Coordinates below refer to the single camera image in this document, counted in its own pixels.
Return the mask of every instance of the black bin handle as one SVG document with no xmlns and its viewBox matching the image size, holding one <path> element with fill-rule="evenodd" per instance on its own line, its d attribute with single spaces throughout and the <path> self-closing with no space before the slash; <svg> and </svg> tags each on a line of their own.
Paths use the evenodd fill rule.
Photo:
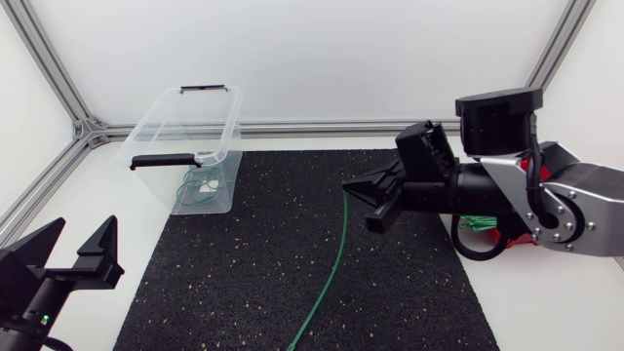
<svg viewBox="0 0 624 351">
<path fill-rule="evenodd" d="M 137 167 L 153 167 L 153 166 L 183 166 L 195 165 L 201 168 L 202 165 L 195 161 L 195 155 L 192 153 L 181 154 L 160 154 L 160 155 L 138 155 L 133 157 L 130 169 L 134 171 Z"/>
</svg>

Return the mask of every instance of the white floor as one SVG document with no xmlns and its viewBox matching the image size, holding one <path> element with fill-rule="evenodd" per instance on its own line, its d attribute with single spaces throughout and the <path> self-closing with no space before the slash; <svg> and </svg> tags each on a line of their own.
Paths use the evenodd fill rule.
<svg viewBox="0 0 624 351">
<path fill-rule="evenodd" d="M 457 155 L 457 137 L 449 141 Z M 254 139 L 252 150 L 390 148 L 391 137 Z M 51 335 L 75 350 L 110 350 L 168 217 L 168 210 L 127 169 L 113 163 L 120 143 L 94 150 L 31 223 L 67 220 L 49 266 L 70 266 L 82 242 L 109 216 L 119 219 L 114 291 L 75 292 Z M 624 271 L 612 258 L 519 245 L 486 262 L 462 258 L 502 350 L 624 349 Z"/>
</svg>

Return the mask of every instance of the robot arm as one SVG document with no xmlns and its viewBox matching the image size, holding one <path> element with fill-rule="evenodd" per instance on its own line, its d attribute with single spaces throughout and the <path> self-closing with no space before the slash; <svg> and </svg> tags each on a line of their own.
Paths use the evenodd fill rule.
<svg viewBox="0 0 624 351">
<path fill-rule="evenodd" d="M 533 111 L 541 106 L 534 88 L 458 99 L 464 151 L 477 163 L 460 164 L 442 126 L 422 122 L 397 136 L 398 160 L 344 189 L 375 207 L 366 220 L 377 233 L 402 211 L 454 215 L 453 244 L 472 259 L 493 258 L 525 233 L 551 250 L 624 255 L 624 173 L 582 163 L 556 142 L 537 144 Z M 540 180 L 543 170 L 550 175 Z M 486 253 L 464 247 L 459 215 L 495 216 L 499 242 Z"/>
</svg>

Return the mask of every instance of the aluminum frame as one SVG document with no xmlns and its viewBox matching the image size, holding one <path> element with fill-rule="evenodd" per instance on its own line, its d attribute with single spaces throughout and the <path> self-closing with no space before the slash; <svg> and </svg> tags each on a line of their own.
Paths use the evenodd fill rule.
<svg viewBox="0 0 624 351">
<path fill-rule="evenodd" d="M 596 0 L 569 0 L 564 13 L 526 83 L 546 89 Z M 21 40 L 41 69 L 73 123 L 74 140 L 0 217 L 0 248 L 14 242 L 64 180 L 89 154 L 110 141 L 122 141 L 132 125 L 109 126 L 94 116 L 81 98 L 29 0 L 0 0 Z M 361 137 L 395 136 L 408 121 L 243 124 L 243 137 Z M 450 135 L 459 122 L 443 121 Z M 210 126 L 197 126 L 198 130 Z"/>
</svg>

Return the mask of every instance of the black cable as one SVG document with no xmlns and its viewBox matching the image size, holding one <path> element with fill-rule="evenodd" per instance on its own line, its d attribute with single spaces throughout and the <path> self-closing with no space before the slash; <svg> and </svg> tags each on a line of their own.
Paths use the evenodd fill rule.
<svg viewBox="0 0 624 351">
<path fill-rule="evenodd" d="M 43 344 L 50 347 L 54 351 L 73 351 L 66 343 L 49 336 L 46 337 Z"/>
<path fill-rule="evenodd" d="M 450 240 L 452 241 L 452 244 L 455 246 L 455 249 L 457 250 L 457 252 L 462 254 L 466 258 L 470 258 L 470 259 L 474 259 L 478 261 L 492 259 L 500 255 L 500 253 L 505 251 L 505 248 L 507 247 L 507 242 L 509 241 L 509 239 L 503 233 L 500 233 L 500 238 L 498 238 L 498 242 L 496 243 L 496 245 L 494 245 L 494 247 L 490 251 L 480 253 L 480 252 L 476 252 L 474 250 L 468 249 L 466 248 L 466 246 L 464 246 L 461 240 L 459 240 L 458 227 L 459 227 L 459 215 L 454 214 L 452 216 L 452 220 L 450 221 Z"/>
<path fill-rule="evenodd" d="M 531 113 L 529 123 L 529 151 L 528 165 L 526 167 L 526 200 L 532 212 L 539 222 L 547 228 L 558 225 L 557 219 L 546 211 L 543 200 L 543 188 L 539 185 L 544 156 L 537 141 L 537 126 L 535 114 Z"/>
</svg>

